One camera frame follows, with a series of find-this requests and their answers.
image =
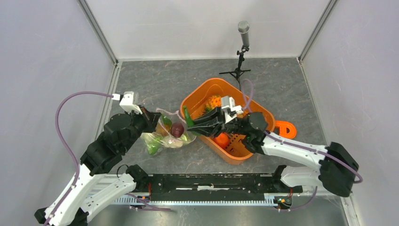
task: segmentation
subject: orange object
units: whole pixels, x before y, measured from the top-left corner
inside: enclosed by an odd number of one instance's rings
[[[222,97],[220,95],[213,95],[208,98],[205,103],[205,113],[212,111],[215,107],[222,106]]]
[[[213,78],[206,80],[183,100],[182,104],[180,105],[180,112],[184,112],[183,105],[185,105],[187,106],[187,110],[190,112],[190,116],[193,119],[200,117],[203,114],[205,102],[213,95],[220,95],[222,97],[230,96],[234,98],[236,105],[245,105],[244,99],[242,98],[242,93],[237,88],[223,79]],[[273,115],[254,100],[251,101],[249,106],[251,107],[252,111],[263,113],[268,123],[266,129],[268,131],[273,131],[275,125]],[[206,136],[199,136],[199,138],[230,164],[238,165],[253,155],[253,153],[248,151],[241,143],[241,140],[245,137],[244,135],[228,134],[228,136],[230,141],[229,145],[225,148],[219,147],[219,145],[217,145],[212,139]]]
[[[225,149],[229,145],[230,139],[226,133],[221,133],[219,136],[213,138],[213,141],[219,145],[219,147]]]
[[[164,126],[165,126],[165,129],[166,129],[166,130],[161,126],[160,123],[158,123],[155,132],[156,132],[157,134],[163,136],[163,137],[166,137],[166,136],[169,135],[168,132],[169,132],[169,130],[170,130],[170,126],[168,126],[168,125],[164,125]]]
[[[295,126],[288,121],[276,121],[276,128],[279,129],[279,135],[288,139],[294,139],[296,136]]]

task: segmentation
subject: marble-patterned floor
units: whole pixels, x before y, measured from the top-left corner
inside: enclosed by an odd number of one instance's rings
[[[237,59],[123,62],[116,93],[138,92],[140,103],[148,110],[155,111],[158,107],[174,112],[186,96],[209,78],[220,77],[238,87],[231,75],[219,75],[219,72],[233,71],[236,66]],[[254,83],[253,99],[268,109],[276,120],[289,121],[296,126],[295,140],[324,144],[306,81],[295,58],[248,58],[241,69],[252,69],[242,78]],[[118,103],[113,102],[110,115],[121,112]],[[274,172],[281,164],[299,165],[260,154],[253,155],[241,165],[230,165],[200,139],[180,149],[164,149],[155,156],[149,155],[144,142],[138,140],[111,173],[116,173],[122,164],[139,164],[149,174],[260,173]]]

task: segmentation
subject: orange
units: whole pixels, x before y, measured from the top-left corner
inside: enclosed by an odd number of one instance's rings
[[[219,136],[213,138],[213,141],[223,149],[225,149],[230,143],[230,139],[226,133],[221,133]]]

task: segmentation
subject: plastic bag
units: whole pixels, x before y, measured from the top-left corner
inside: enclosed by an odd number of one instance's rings
[[[156,153],[162,151],[163,148],[179,148],[195,140],[196,136],[187,131],[187,124],[185,120],[180,117],[179,111],[170,113],[163,109],[157,108],[156,112],[160,112],[162,114],[158,120],[156,131],[153,133],[141,134],[141,139],[143,139],[147,145],[148,154],[155,155]],[[174,123],[181,123],[184,128],[184,132],[180,137],[174,137],[170,132],[171,127],[175,127],[177,125],[173,125]]]

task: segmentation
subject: orange basket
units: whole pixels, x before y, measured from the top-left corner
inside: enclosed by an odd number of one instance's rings
[[[206,80],[183,100],[180,105],[181,115],[184,117],[183,106],[185,105],[191,118],[200,117],[203,114],[206,100],[212,95],[230,96],[234,98],[236,105],[245,106],[242,93],[237,88],[223,79],[213,78]],[[273,115],[253,100],[249,106],[252,111],[263,113],[268,123],[267,130],[273,131],[275,126]],[[241,143],[241,140],[245,138],[244,135],[229,134],[230,144],[225,149],[219,147],[212,139],[206,136],[199,136],[199,138],[230,164],[238,165],[253,155]]]

